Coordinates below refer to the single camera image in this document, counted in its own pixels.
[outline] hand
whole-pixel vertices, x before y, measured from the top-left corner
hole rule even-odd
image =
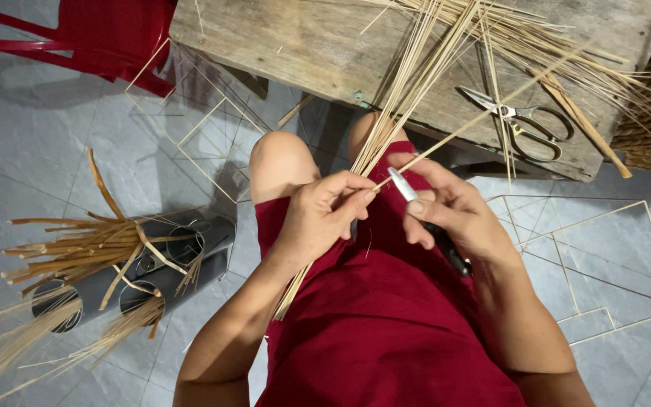
[[[394,153],[388,162],[401,168],[414,157],[408,153]],[[409,202],[403,228],[409,243],[420,243],[433,248],[433,236],[418,220],[443,227],[462,254],[488,264],[520,264],[517,250],[498,219],[479,191],[438,163],[423,159],[409,168],[423,176],[432,186],[417,191],[419,199]]]
[[[368,218],[366,206],[375,197],[374,188],[375,182],[350,171],[301,185],[291,197],[271,253],[298,271],[321,257],[339,237],[350,239],[353,219]]]

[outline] wooden table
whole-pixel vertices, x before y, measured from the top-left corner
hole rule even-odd
[[[574,26],[567,34],[571,38],[577,41],[593,38],[592,47],[629,60],[623,65],[605,61],[616,69],[644,67],[651,54],[651,0],[504,0],[501,3],[541,14],[550,23]],[[388,10],[360,35],[382,9],[360,0],[180,0],[170,36],[228,67],[331,101],[378,107],[385,102],[388,84],[384,77],[393,69],[396,49],[410,22],[406,13]],[[440,34],[447,29],[437,26],[434,32]],[[411,115],[410,128],[442,138],[478,115],[481,110],[466,101],[455,87],[483,90],[482,60],[476,47],[465,52],[463,62],[445,73],[442,81],[422,99]],[[510,93],[529,78],[500,58],[496,58],[496,65],[502,94]],[[620,114],[571,83],[564,81],[564,85],[609,142]],[[510,104],[557,108],[538,86],[523,92]],[[540,146],[529,142],[521,143],[524,150],[544,154]],[[482,120],[467,130],[463,138],[451,143],[487,156],[492,154],[495,162],[503,162],[494,153],[500,151],[500,143],[493,119]],[[517,168],[535,177],[589,182],[596,177],[601,163],[601,154],[577,129],[557,162],[520,162]]]

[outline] geometric bamboo frame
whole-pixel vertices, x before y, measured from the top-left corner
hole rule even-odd
[[[504,203],[504,206],[505,206],[505,208],[506,208],[506,212],[503,212],[503,213],[501,213],[501,214],[497,214],[497,217],[500,217],[500,216],[502,216],[502,215],[504,215],[504,214],[507,214],[507,215],[509,216],[509,219],[511,220],[511,224],[514,225],[514,226],[517,226],[517,224],[516,224],[516,223],[514,222],[514,220],[513,220],[513,216],[512,216],[512,212],[513,212],[513,211],[516,211],[516,210],[521,209],[521,208],[528,207],[529,205],[532,205],[532,204],[534,204],[534,203],[536,204],[537,202],[541,201],[541,200],[537,200],[537,201],[531,202],[531,203],[529,203],[529,204],[527,204],[527,205],[524,205],[524,206],[521,206],[521,207],[518,207],[518,208],[509,208],[509,203],[507,202],[507,199],[506,199],[506,197],[509,197],[509,196],[522,197],[522,196],[520,196],[520,195],[501,195],[501,196],[496,196],[496,197],[494,197],[494,198],[492,198],[492,199],[488,199],[487,201],[492,201],[492,200],[502,199],[502,200],[503,200],[503,203]],[[651,225],[651,212],[649,211],[649,206],[647,205],[646,201],[645,201],[645,200],[637,200],[637,201],[635,201],[634,203],[630,203],[629,205],[626,205],[625,207],[617,208],[617,209],[615,209],[615,210],[613,210],[613,211],[606,212],[606,213],[604,213],[604,214],[600,214],[600,215],[596,215],[596,216],[594,216],[594,217],[591,217],[591,218],[588,218],[588,219],[582,220],[582,221],[580,221],[580,222],[576,222],[576,223],[574,223],[574,224],[572,224],[572,225],[563,226],[562,223],[561,223],[561,220],[559,219],[559,212],[558,212],[556,206],[553,205],[553,202],[551,202],[551,199],[580,199],[580,198],[571,198],[571,197],[570,197],[570,198],[567,198],[567,197],[560,197],[560,196],[529,196],[529,197],[532,197],[532,198],[544,198],[544,199],[547,200],[547,203],[551,203],[551,204],[552,204],[552,209],[554,210],[554,214],[555,214],[555,216],[556,216],[556,220],[557,220],[557,223],[558,223],[558,225],[559,225],[559,228],[556,229],[556,230],[552,230],[552,231],[550,231],[550,232],[548,232],[548,233],[544,233],[544,234],[542,234],[542,235],[540,235],[540,236],[537,236],[537,237],[534,237],[534,238],[529,238],[528,240],[526,240],[526,241],[524,241],[524,242],[521,242],[521,238],[519,237],[519,234],[517,233],[517,239],[519,240],[519,243],[516,244],[516,245],[514,245],[514,246],[515,246],[515,247],[519,247],[519,246],[522,246],[522,247],[523,247],[523,246],[525,246],[525,245],[527,245],[527,244],[529,244],[529,243],[531,243],[531,242],[533,242],[533,241],[535,241],[535,240],[542,239],[542,238],[544,238],[544,237],[548,237],[548,236],[551,236],[551,237],[553,238],[553,240],[554,240],[554,244],[557,246],[557,247],[556,247],[556,253],[557,253],[557,255],[559,256],[559,261],[560,261],[560,263],[561,263],[561,267],[562,267],[562,270],[563,270],[563,272],[564,272],[564,277],[565,277],[565,279],[566,279],[566,283],[567,283],[567,285],[568,285],[568,287],[569,287],[569,292],[572,294],[572,301],[574,301],[574,309],[576,310],[576,314],[574,314],[574,315],[572,315],[572,316],[570,316],[570,317],[566,317],[566,318],[564,318],[564,319],[560,319],[559,321],[557,321],[557,323],[559,323],[559,322],[563,322],[563,321],[567,321],[567,320],[569,320],[569,319],[574,319],[574,318],[577,318],[577,317],[581,317],[581,316],[583,316],[583,315],[591,314],[591,313],[593,313],[593,312],[597,312],[597,311],[606,311],[607,316],[608,316],[608,318],[609,318],[609,320],[610,320],[610,323],[611,323],[611,325],[612,325],[612,329],[610,329],[610,330],[608,330],[608,331],[605,331],[605,332],[602,332],[602,333],[599,333],[599,334],[596,334],[596,335],[592,335],[592,336],[590,336],[590,337],[588,337],[588,338],[583,338],[583,339],[580,339],[580,340],[576,340],[576,341],[574,341],[573,343],[570,343],[569,346],[574,346],[574,345],[576,345],[576,344],[583,343],[583,342],[586,342],[586,341],[591,340],[591,339],[594,339],[594,338],[600,338],[600,337],[603,337],[603,336],[606,336],[606,335],[612,334],[612,333],[614,333],[614,332],[618,332],[618,331],[621,331],[621,330],[624,330],[624,329],[628,329],[628,328],[631,328],[631,327],[635,327],[635,326],[637,326],[637,325],[639,325],[639,324],[643,324],[643,323],[645,323],[645,322],[651,321],[651,317],[647,317],[647,318],[645,318],[645,319],[641,319],[641,320],[639,320],[639,321],[629,323],[629,324],[624,325],[624,326],[622,326],[622,327],[617,327],[617,326],[615,325],[615,323],[614,323],[614,320],[612,320],[612,315],[611,315],[609,309],[608,309],[606,306],[601,306],[601,307],[598,307],[598,308],[596,308],[596,309],[591,309],[591,310],[588,310],[588,311],[581,312],[581,311],[579,310],[579,306],[578,306],[578,304],[577,304],[577,302],[576,302],[576,296],[574,295],[574,289],[572,288],[572,283],[569,281],[569,275],[568,275],[568,273],[567,273],[567,271],[566,271],[566,267],[565,267],[565,265],[564,265],[564,261],[563,261],[562,258],[561,258],[561,251],[560,251],[560,249],[559,249],[559,247],[558,247],[558,244],[559,244],[559,243],[563,243],[563,244],[565,244],[566,247],[567,247],[567,249],[569,250],[570,255],[572,256],[572,259],[574,259],[574,263],[576,264],[576,268],[577,268],[577,270],[573,270],[573,269],[570,269],[570,270],[572,270],[572,271],[576,271],[577,273],[580,273],[580,274],[586,275],[586,276],[591,277],[591,278],[594,278],[594,279],[596,279],[596,280],[599,280],[599,279],[596,278],[596,277],[594,277],[594,276],[591,276],[591,275],[589,275],[589,274],[585,274],[585,273],[579,271],[579,264],[576,263],[576,257],[575,257],[574,254],[572,253],[572,246],[569,244],[569,242],[568,242],[568,238],[567,238],[567,235],[566,235],[566,234],[563,234],[563,236],[564,236],[564,241],[563,241],[563,242],[559,242],[559,241],[557,240],[557,237],[555,236],[555,234],[556,234],[557,232],[560,232],[560,231],[563,231],[563,230],[566,230],[566,229],[570,229],[570,228],[575,227],[575,226],[577,226],[577,225],[581,225],[581,224],[586,223],[586,222],[591,222],[591,221],[593,221],[593,220],[595,220],[595,219],[599,219],[599,218],[602,218],[602,217],[606,217],[606,216],[609,216],[609,215],[611,215],[611,214],[615,214],[615,213],[617,213],[617,212],[623,211],[623,210],[628,209],[628,208],[637,207],[637,206],[639,206],[639,205],[644,205],[644,206],[645,206],[646,214],[647,214],[647,217],[649,218],[649,224]],[[625,199],[601,199],[601,200],[620,200],[620,201],[624,201]],[[622,288],[622,289],[624,289],[624,290],[628,290],[627,288],[621,287],[621,286],[618,285],[618,284],[614,284],[614,283],[610,283],[610,284],[611,284],[611,285],[614,285],[614,286],[616,286],[616,287],[618,287],[618,288]],[[651,298],[651,296],[646,295],[646,294],[642,294],[642,293],[640,293],[640,292],[636,292],[636,291],[631,291],[631,292],[635,292],[635,293],[637,293],[637,294],[639,294],[639,295],[642,295],[642,296],[644,296],[644,297]]]
[[[171,47],[174,47],[175,49],[177,49],[178,51],[180,51],[180,54],[181,54],[182,56],[184,56],[185,59],[187,59],[190,63],[192,63],[194,69],[196,69],[196,70],[197,70],[197,71],[198,71],[198,72],[203,76],[203,78],[204,78],[205,80],[207,80],[207,81],[212,85],[212,88],[215,89],[215,90],[217,90],[217,91],[220,93],[220,95],[222,96],[222,99],[220,100],[220,102],[217,103],[217,105],[216,105],[215,107],[213,107],[213,108],[212,108],[212,109],[211,109],[211,110],[210,110],[210,111],[205,115],[205,117],[204,117],[204,118],[203,118],[203,119],[202,119],[198,124],[196,124],[196,125],[191,129],[191,131],[188,132],[188,134],[186,134],[184,137],[182,137],[182,139],[180,139],[179,141],[177,141],[177,138],[176,138],[176,137],[170,136],[170,135],[168,134],[167,130],[165,130],[164,128],[162,128],[161,125],[158,125],[157,121],[155,121],[154,118],[152,118],[152,116],[150,116],[150,114],[147,113],[147,111],[146,111],[142,106],[140,106],[140,104],[138,103],[138,101],[135,100],[136,98],[140,98],[139,96],[132,95],[130,92],[128,92],[128,90],[132,87],[132,84],[134,84],[134,82],[137,81],[137,79],[138,79],[138,78],[140,77],[140,75],[145,71],[145,69],[147,68],[147,66],[150,65],[150,63],[152,62],[152,60],[155,58],[155,55],[157,55],[157,54],[160,52],[160,50],[162,50],[162,48],[165,47],[165,45],[168,44],[168,43],[170,44]],[[180,85],[180,83],[181,83],[181,82],[186,78],[186,76],[187,76],[187,74],[183,75],[182,78],[179,79],[179,81],[177,82],[177,84],[175,84],[175,86],[172,88],[172,90],[170,91],[170,93],[169,93],[167,96],[165,96],[165,98],[160,102],[160,104],[164,103],[165,100],[167,100],[167,98],[170,97],[170,95],[173,94],[173,92],[175,91],[175,89],[177,88],[177,86]],[[221,187],[221,186],[220,186],[220,185],[219,185],[215,180],[213,180],[212,177],[211,177],[211,176],[210,176],[206,171],[204,171],[203,168],[202,168],[200,165],[198,165],[197,162],[195,162],[194,159],[193,159],[190,155],[187,154],[187,152],[185,152],[185,150],[182,148],[182,143],[185,143],[185,141],[190,137],[190,135],[193,134],[193,133],[197,130],[197,128],[199,128],[201,125],[203,125],[203,123],[205,122],[205,120],[206,120],[208,117],[210,117],[210,115],[211,115],[215,110],[217,110],[218,107],[220,107],[222,104],[225,104],[225,103],[230,104],[231,106],[233,106],[233,107],[234,107],[234,108],[235,108],[235,109],[240,113],[240,115],[242,115],[242,116],[243,116],[243,117],[244,117],[248,122],[250,122],[250,124],[252,124],[253,126],[255,126],[255,128],[258,129],[259,132],[261,132],[262,134],[266,134],[266,132],[264,132],[264,131],[260,128],[260,126],[256,125],[256,124],[255,124],[255,123],[250,119],[250,117],[248,117],[248,115],[246,115],[246,114],[243,112],[243,110],[240,109],[240,107],[238,107],[238,106],[237,106],[237,105],[236,105],[236,104],[235,104],[235,103],[234,103],[234,102],[233,102],[229,97],[227,97],[227,96],[225,95],[225,93],[224,93],[223,91],[221,91],[217,86],[215,86],[214,83],[212,83],[212,81],[210,81],[210,79],[208,79],[207,75],[205,75],[205,73],[204,73],[203,71],[201,71],[200,68],[197,66],[197,63],[195,62],[195,58],[194,58],[194,57],[190,56],[190,55],[189,55],[189,54],[188,54],[184,49],[182,49],[181,47],[177,46],[176,43],[174,43],[174,42],[172,42],[172,41],[170,40],[170,38],[167,38],[167,40],[165,40],[165,42],[162,42],[162,45],[160,45],[160,48],[158,48],[157,51],[155,51],[155,53],[152,55],[152,57],[151,57],[150,60],[147,62],[147,64],[145,64],[145,66],[142,67],[142,70],[139,71],[139,73],[137,74],[137,76],[134,77],[134,79],[131,81],[131,83],[129,84],[129,86],[124,90],[124,94],[126,94],[126,95],[127,95],[127,96],[132,100],[132,103],[134,103],[134,105],[137,106],[138,109],[140,109],[140,112],[141,112],[142,114],[144,114],[145,116],[147,116],[147,118],[149,119],[150,123],[152,123],[152,125],[154,125],[156,128],[158,128],[159,131],[162,132],[162,134],[164,134],[164,135],[168,138],[168,140],[169,140],[171,143],[173,143],[173,144],[177,147],[177,149],[179,150],[179,152],[180,152],[183,156],[185,156],[185,157],[186,157],[186,158],[187,158],[191,163],[193,163],[193,165],[194,165],[194,166],[195,166],[195,167],[196,167],[200,172],[202,172],[203,175],[204,175],[208,180],[210,180],[210,181],[215,185],[215,187],[217,187],[218,189],[220,189],[220,190],[222,191],[222,193],[224,193],[225,196],[228,197],[228,199],[230,199],[234,204],[237,204],[238,202],[241,202],[241,201],[242,201],[242,198],[245,196],[246,193],[248,193],[249,188],[246,189],[244,192],[242,192],[242,193],[240,194],[240,196],[238,196],[236,199],[234,199],[233,197],[231,197],[230,194],[228,194],[224,189],[222,189],[222,187]],[[207,140],[207,141],[208,141],[208,142],[209,142],[209,143],[210,143],[210,144],[215,148],[215,150],[217,150],[217,151],[220,153],[220,156],[214,156],[213,158],[227,159],[227,152],[222,152],[222,151],[220,151],[220,149],[217,147],[217,145],[216,145],[215,143],[213,143],[212,140],[211,140],[211,139],[210,139],[206,134],[202,134],[202,136],[205,137],[205,139],[206,139],[206,140]]]

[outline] red skirt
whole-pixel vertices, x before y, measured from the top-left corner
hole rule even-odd
[[[388,176],[392,143],[371,171]],[[430,188],[418,174],[414,189]],[[290,198],[259,203],[258,243],[275,243]],[[392,183],[368,206],[355,240],[338,240],[305,276],[283,321],[267,328],[267,385],[258,405],[524,405],[489,359],[471,278],[436,249],[406,242],[406,201]]]

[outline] knife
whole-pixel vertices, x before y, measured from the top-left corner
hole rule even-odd
[[[388,168],[388,173],[391,174],[393,178],[393,183],[396,184],[396,188],[399,189],[399,192],[406,199],[406,202],[411,202],[413,199],[417,199],[418,195],[409,182],[406,181],[406,178],[403,178],[398,170],[393,167]],[[448,235],[447,231],[438,225],[434,225],[431,222],[419,221],[421,226],[426,229],[433,240],[436,242],[436,247],[439,248],[441,254],[446,257],[454,268],[458,271],[461,277],[468,277],[471,275],[471,262],[468,259],[464,259],[460,254],[458,254],[457,246],[454,244],[454,241]]]

